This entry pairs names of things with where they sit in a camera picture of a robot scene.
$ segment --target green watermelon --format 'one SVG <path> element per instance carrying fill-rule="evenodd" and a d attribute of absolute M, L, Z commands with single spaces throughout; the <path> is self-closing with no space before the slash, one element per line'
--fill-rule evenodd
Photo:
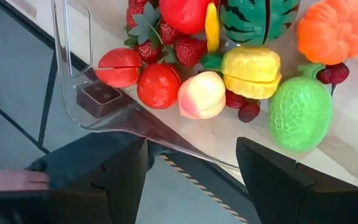
<path fill-rule="evenodd" d="M 295 21 L 300 0 L 227 0 L 219 18 L 235 43 L 260 46 L 280 37 Z"/>
<path fill-rule="evenodd" d="M 331 94 L 315 79 L 324 65 L 301 68 L 304 75 L 283 83 L 269 104 L 273 140 L 297 152 L 315 148 L 327 135 L 333 116 Z"/>

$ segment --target person's leg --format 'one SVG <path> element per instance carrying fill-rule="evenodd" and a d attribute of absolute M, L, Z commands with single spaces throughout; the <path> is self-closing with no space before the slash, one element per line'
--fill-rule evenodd
<path fill-rule="evenodd" d="M 114 153 L 126 148 L 137 139 L 139 137 L 124 132 L 89 134 L 43 156 L 27 169 L 46 172 L 50 177 L 50 188 L 60 189 L 91 172 Z M 148 145 L 150 169 L 154 164 L 155 156 L 170 150 L 150 141 Z"/>

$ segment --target yellow banana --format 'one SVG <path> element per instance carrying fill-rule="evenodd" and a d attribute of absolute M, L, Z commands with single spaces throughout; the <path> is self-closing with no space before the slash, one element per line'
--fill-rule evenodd
<path fill-rule="evenodd" d="M 217 49 L 219 48 L 220 26 L 218 10 L 216 9 L 216 6 L 213 2 L 208 4 L 208 8 L 206 11 L 205 33 L 208 44 L 208 52 L 212 53 L 217 51 Z"/>

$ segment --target gray floor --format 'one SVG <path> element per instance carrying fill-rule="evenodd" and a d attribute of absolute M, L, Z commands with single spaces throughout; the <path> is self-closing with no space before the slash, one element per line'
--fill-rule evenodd
<path fill-rule="evenodd" d="M 46 83 L 53 52 L 0 10 L 0 108 L 38 138 Z M 55 84 L 45 147 L 57 149 L 86 133 L 71 122 Z M 0 115 L 0 169 L 21 169 L 43 153 Z M 240 221 L 204 192 L 157 159 L 147 180 L 138 215 L 139 224 Z"/>

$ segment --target toy peach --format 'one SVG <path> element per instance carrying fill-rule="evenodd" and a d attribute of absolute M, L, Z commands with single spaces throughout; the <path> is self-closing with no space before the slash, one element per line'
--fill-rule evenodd
<path fill-rule="evenodd" d="M 314 63 L 335 65 L 358 55 L 358 0 L 322 0 L 297 27 L 298 50 Z"/>
<path fill-rule="evenodd" d="M 216 72 L 203 72 L 185 81 L 179 89 L 178 103 L 182 116 L 210 119 L 226 104 L 226 88 Z"/>

